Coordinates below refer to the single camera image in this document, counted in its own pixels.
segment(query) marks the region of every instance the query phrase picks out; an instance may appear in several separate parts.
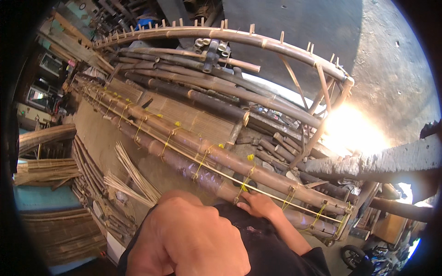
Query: bamboo mat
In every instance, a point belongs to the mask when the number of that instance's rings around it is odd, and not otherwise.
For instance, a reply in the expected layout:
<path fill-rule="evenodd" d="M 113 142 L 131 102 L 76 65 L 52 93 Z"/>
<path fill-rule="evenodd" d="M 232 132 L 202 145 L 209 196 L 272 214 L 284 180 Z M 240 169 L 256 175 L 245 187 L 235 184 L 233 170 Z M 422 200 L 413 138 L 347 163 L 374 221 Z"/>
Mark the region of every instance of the bamboo mat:
<path fill-rule="evenodd" d="M 21 213 L 24 225 L 47 266 L 63 265 L 106 250 L 107 241 L 84 208 Z"/>

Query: bundle of bamboo strips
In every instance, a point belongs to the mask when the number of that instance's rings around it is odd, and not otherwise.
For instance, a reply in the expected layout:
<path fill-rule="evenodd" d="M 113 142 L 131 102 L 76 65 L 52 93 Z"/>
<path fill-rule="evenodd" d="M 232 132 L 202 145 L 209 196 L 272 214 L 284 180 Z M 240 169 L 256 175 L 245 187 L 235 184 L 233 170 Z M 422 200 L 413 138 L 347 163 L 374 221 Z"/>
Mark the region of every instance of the bundle of bamboo strips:
<path fill-rule="evenodd" d="M 123 181 L 118 179 L 118 177 L 116 177 L 113 174 L 109 174 L 108 176 L 105 176 L 104 183 L 108 186 L 111 186 L 111 187 L 125 193 L 126 195 L 136 199 L 137 201 L 141 202 L 142 204 L 144 204 L 150 208 L 153 207 L 156 203 L 156 201 L 152 202 L 151 200 L 144 198 L 144 197 L 140 196 L 139 194 L 137 194 L 134 190 L 129 188 L 126 184 L 123 183 Z"/>
<path fill-rule="evenodd" d="M 74 124 L 67 124 L 21 134 L 19 136 L 19 156 L 30 152 L 39 144 L 71 139 L 76 132 Z"/>
<path fill-rule="evenodd" d="M 84 182 L 91 194 L 97 196 L 104 191 L 103 174 L 90 157 L 83 142 L 78 136 L 75 136 L 72 144 L 72 156 L 74 157 L 81 174 L 84 176 Z"/>
<path fill-rule="evenodd" d="M 26 159 L 26 163 L 17 165 L 17 172 L 32 172 L 35 169 L 49 169 L 55 167 L 76 166 L 72 158 L 64 159 Z"/>
<path fill-rule="evenodd" d="M 115 151 L 117 152 L 118 160 L 153 206 L 160 199 L 161 193 L 135 167 L 120 141 L 117 142 Z"/>
<path fill-rule="evenodd" d="M 80 175 L 77 164 L 73 159 L 41 159 L 28 160 L 27 163 L 17 166 L 17 173 L 14 174 L 15 185 L 48 186 L 48 181 L 62 180 L 53 183 L 56 189 L 66 183 L 69 179 Z"/>

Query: curved bamboo frame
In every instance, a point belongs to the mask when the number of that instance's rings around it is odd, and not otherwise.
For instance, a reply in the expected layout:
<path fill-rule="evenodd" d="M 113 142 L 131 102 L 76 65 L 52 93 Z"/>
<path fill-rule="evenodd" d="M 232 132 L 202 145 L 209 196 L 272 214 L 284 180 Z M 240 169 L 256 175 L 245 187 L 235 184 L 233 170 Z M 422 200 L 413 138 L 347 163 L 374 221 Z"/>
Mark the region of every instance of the curved bamboo frame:
<path fill-rule="evenodd" d="M 160 38 L 214 38 L 266 49 L 286 57 L 294 58 L 312 67 L 320 64 L 324 72 L 335 80 L 341 83 L 349 80 L 347 83 L 351 83 L 351 86 L 354 85 L 353 78 L 341 70 L 338 64 L 334 65 L 328 60 L 313 54 L 312 51 L 308 52 L 304 49 L 285 43 L 283 41 L 283 36 L 281 36 L 281 40 L 277 40 L 255 34 L 254 24 L 251 25 L 250 32 L 248 33 L 239 30 L 224 29 L 223 25 L 224 24 L 221 24 L 221 28 L 172 26 L 162 28 L 155 27 L 152 29 L 132 31 L 130 33 L 123 32 L 122 34 L 109 35 L 102 40 L 95 41 L 94 48 L 102 49 L 104 47 L 129 43 L 135 40 Z"/>

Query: workshop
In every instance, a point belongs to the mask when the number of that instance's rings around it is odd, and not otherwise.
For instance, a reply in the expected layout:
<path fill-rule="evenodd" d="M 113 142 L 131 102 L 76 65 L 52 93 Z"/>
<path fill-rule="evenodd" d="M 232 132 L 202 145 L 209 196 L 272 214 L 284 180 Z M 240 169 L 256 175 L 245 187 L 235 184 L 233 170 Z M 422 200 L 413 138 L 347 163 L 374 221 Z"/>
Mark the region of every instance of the workshop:
<path fill-rule="evenodd" d="M 396 2 L 50 3 L 2 121 L 10 275 L 402 275 L 442 87 Z"/>

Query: pile of bamboo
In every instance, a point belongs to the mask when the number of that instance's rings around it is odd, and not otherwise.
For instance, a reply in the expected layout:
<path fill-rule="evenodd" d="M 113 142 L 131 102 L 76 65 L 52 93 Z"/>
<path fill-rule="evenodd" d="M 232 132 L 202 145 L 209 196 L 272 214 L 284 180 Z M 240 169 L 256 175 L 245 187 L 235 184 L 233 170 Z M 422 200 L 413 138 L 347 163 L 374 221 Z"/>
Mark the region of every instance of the pile of bamboo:
<path fill-rule="evenodd" d="M 73 159 L 27 160 L 17 165 L 15 185 L 52 186 L 53 190 L 78 177 L 77 164 Z"/>
<path fill-rule="evenodd" d="M 75 136 L 75 133 L 75 125 L 67 124 L 20 134 L 19 156 L 32 151 L 39 144 L 71 139 Z"/>
<path fill-rule="evenodd" d="M 87 209 L 20 215 L 47 266 L 97 257 L 106 250 L 107 240 Z"/>
<path fill-rule="evenodd" d="M 89 155 L 80 138 L 75 135 L 72 143 L 72 156 L 81 172 L 81 177 L 75 178 L 75 193 L 86 189 L 89 195 L 100 197 L 105 189 L 104 176 Z"/>

